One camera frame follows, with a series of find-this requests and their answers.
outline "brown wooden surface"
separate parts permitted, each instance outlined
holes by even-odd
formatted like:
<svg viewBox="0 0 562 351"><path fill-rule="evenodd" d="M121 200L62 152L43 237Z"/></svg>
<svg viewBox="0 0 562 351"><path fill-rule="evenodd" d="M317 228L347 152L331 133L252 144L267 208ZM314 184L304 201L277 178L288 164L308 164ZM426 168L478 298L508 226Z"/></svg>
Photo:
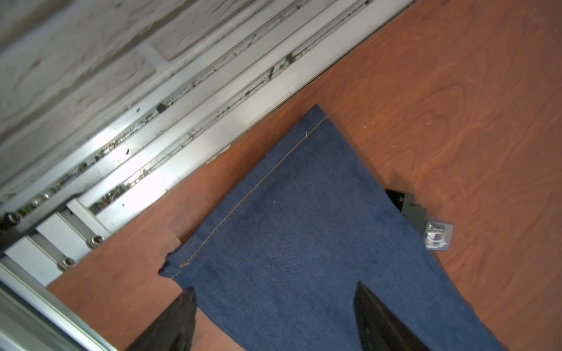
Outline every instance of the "brown wooden surface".
<svg viewBox="0 0 562 351"><path fill-rule="evenodd" d="M125 348L179 294L157 275L177 238L319 104L383 186L455 223L438 257L498 339L560 350L561 88L561 1L421 0L49 289Z"/></svg>

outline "wood grain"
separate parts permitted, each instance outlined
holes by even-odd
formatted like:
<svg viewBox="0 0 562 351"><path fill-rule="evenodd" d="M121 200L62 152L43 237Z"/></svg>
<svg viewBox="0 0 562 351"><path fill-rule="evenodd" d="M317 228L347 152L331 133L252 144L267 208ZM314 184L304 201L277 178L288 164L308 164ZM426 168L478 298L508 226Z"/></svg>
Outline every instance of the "wood grain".
<svg viewBox="0 0 562 351"><path fill-rule="evenodd" d="M421 0L49 287L118 348L179 293L156 272L314 104L373 176L455 223L439 260L512 351L562 349L562 3Z"/></svg>

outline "yellow stitching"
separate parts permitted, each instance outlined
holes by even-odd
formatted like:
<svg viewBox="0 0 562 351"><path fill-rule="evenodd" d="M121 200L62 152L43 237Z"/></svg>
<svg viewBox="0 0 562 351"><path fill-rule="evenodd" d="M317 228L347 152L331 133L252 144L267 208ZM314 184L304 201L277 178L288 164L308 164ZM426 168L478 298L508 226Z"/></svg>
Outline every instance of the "yellow stitching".
<svg viewBox="0 0 562 351"><path fill-rule="evenodd" d="M246 200L246 198L248 198L248 196L250 196L251 193L253 193L254 190L256 190L256 188L258 186L260 186L261 183L263 183L263 181L271 174L273 173L273 171L275 171L277 169L277 167L279 167L279 165L306 139L310 136L310 134L312 134L312 132L322 123L324 122L324 120L326 119L326 117L324 117L320 122L318 122L317 125L314 126L314 128L312 128L310 131L307 131L305 134L305 137L302 138L285 156L283 156L283 158L281 159L281 161L279 161L257 184L256 186L253 187L252 190L250 190L249 193L246 194L246 196L244 196L242 198L242 200L240 200L240 202L238 202L236 204L236 206L234 206L233 209L230 210L230 212L228 212L228 214L226 215L226 217L223 218L222 221L219 222L219 224L216 225L216 227L212 230L212 232L207 236L207 238L205 239L205 241L203 241L203 243L199 246L199 248L193 253L193 255L191 255L191 257L185 261L184 263L179 265L179 269L178 271L172 275L172 279L175 278L181 271L182 268L187 266L188 264L191 263L191 261L194 259L195 255L197 255L197 253L199 252L199 250L201 250L201 248L203 247L203 245L205 245L207 243L207 241L211 238L211 235L213 235L216 230L223 224L224 221L226 221L228 219L228 217L230 217L230 215L236 211L236 209L238 208L238 206L240 206L240 204L242 202L244 202L244 200Z"/></svg>

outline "folded blue cloth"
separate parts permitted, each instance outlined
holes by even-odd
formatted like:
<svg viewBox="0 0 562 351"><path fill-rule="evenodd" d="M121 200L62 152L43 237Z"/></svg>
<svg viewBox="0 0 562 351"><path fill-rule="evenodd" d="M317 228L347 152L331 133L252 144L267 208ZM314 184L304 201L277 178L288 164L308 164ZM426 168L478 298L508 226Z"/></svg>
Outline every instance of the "folded blue cloth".
<svg viewBox="0 0 562 351"><path fill-rule="evenodd" d="M432 350L503 349L319 107L161 275L246 350L360 351L359 281Z"/></svg>

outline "brick wall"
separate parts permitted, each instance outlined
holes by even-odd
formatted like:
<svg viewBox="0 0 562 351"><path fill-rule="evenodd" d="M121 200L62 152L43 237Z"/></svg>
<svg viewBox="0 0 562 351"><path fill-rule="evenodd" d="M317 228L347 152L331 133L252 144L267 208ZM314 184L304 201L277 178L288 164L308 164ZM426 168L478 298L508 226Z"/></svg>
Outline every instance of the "brick wall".
<svg viewBox="0 0 562 351"><path fill-rule="evenodd" d="M73 151L254 1L0 1L0 185Z"/></svg>

